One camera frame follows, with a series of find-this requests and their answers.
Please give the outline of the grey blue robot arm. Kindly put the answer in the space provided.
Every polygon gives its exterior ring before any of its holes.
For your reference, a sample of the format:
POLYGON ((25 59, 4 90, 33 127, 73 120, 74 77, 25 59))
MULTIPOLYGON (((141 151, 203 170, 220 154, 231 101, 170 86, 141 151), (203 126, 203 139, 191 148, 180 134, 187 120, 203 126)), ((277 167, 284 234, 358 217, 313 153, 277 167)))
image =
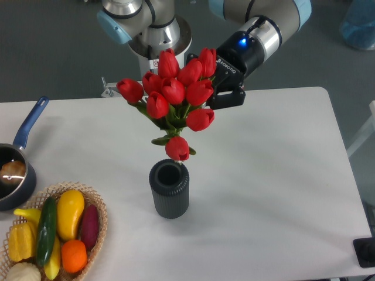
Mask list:
MULTIPOLYGON (((180 66, 193 58, 188 53, 192 31, 175 13, 173 1, 103 1, 97 20, 118 44, 127 44, 138 56, 141 73, 156 71, 159 54, 172 49, 180 66)), ((217 48, 211 109, 244 103, 244 80, 269 59, 309 19, 309 1, 210 1, 217 16, 240 24, 217 48)))

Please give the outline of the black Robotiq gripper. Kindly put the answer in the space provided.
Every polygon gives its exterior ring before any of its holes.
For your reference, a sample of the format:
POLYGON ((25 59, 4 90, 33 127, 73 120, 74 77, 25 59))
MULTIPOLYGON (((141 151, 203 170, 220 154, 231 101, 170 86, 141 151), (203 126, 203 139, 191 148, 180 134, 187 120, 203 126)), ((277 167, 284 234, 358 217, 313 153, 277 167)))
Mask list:
MULTIPOLYGON (((262 43, 257 38, 246 35, 245 31, 237 31, 216 49, 216 54, 218 59, 229 65, 228 72, 233 69, 236 73, 232 73, 231 78, 219 86, 221 92, 214 90, 206 101, 206 106, 216 110, 243 105, 246 93, 238 85, 263 64, 265 52, 262 43)), ((186 67, 201 68, 201 62, 195 54, 190 54, 186 67)))

